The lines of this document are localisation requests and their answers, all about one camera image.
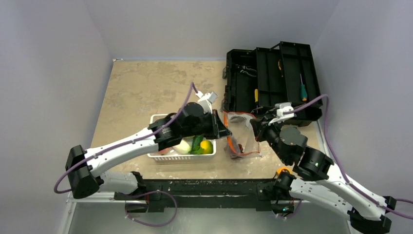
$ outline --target lemon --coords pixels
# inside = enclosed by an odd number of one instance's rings
[[[199,146],[204,150],[204,152],[202,153],[203,155],[209,155],[214,151],[212,142],[210,142],[209,140],[201,141],[201,144]]]

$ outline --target white plastic basket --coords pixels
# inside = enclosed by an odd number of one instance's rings
[[[154,121],[164,118],[167,116],[166,114],[159,114],[159,115],[153,115],[150,117],[150,123],[153,123]],[[185,140],[188,142],[189,145],[192,145],[192,139],[191,138],[185,138]],[[217,142],[216,140],[211,140],[212,142],[212,148],[213,151],[211,154],[208,155],[180,155],[176,153],[173,149],[164,155],[160,155],[157,153],[150,153],[148,154],[148,157],[153,158],[154,160],[157,161],[163,161],[163,160],[190,160],[190,159],[207,159],[207,158],[212,158],[214,157],[215,153],[217,153]]]

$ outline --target plastic bag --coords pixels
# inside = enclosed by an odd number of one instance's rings
[[[255,119],[252,114],[224,112],[224,125],[232,132],[232,136],[226,138],[224,150],[231,159],[262,157],[249,122],[251,119]]]

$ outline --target toolbox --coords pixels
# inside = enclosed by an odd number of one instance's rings
[[[307,44],[281,41],[272,48],[231,50],[226,54],[223,78],[227,79],[227,85],[222,109],[252,113],[257,118],[277,103],[291,102],[297,107],[321,95],[311,48]],[[301,94],[302,84],[307,92],[306,101]],[[322,100],[317,101],[286,123],[309,125],[321,117],[322,104]]]

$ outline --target table surface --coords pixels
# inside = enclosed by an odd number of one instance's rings
[[[189,84],[198,90],[218,95],[212,105],[219,110],[226,80],[222,79],[225,61],[116,61],[100,110],[92,147],[128,137],[149,124],[154,114],[176,112],[182,105]],[[197,101],[192,95],[189,101]],[[319,149],[315,124],[300,127],[308,146]],[[140,172],[144,178],[272,178],[282,163],[266,142],[262,157],[232,160],[224,153],[226,139],[217,140],[216,155],[207,160],[159,162],[142,155],[111,171]]]

